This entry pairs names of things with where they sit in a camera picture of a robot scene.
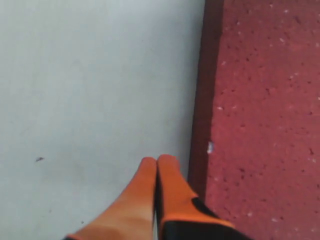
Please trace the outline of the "right gripper black orange right finger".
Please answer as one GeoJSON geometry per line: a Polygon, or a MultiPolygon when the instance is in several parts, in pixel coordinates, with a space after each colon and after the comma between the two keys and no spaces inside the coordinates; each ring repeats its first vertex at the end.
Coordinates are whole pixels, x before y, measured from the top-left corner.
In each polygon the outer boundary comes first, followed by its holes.
{"type": "Polygon", "coordinates": [[[200,200],[181,174],[180,164],[175,156],[162,154],[156,163],[155,210],[158,239],[249,239],[200,200]]]}

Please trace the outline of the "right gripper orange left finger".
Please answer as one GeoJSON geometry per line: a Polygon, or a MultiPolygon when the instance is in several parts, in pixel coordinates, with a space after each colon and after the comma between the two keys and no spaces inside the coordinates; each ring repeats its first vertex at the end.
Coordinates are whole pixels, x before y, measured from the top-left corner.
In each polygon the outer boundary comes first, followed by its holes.
{"type": "Polygon", "coordinates": [[[157,163],[144,157],[126,188],[97,218],[66,240],[152,240],[157,163]]]}

